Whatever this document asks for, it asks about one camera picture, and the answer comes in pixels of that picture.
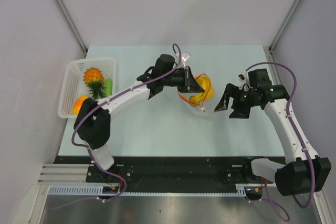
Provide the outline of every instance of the green vegetable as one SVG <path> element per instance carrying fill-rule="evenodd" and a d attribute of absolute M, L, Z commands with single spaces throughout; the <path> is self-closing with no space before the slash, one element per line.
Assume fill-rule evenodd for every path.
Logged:
<path fill-rule="evenodd" d="M 113 83 L 110 78 L 107 78 L 104 82 L 104 92 L 105 92 L 105 97 L 109 97 L 112 95 L 112 87 Z"/>

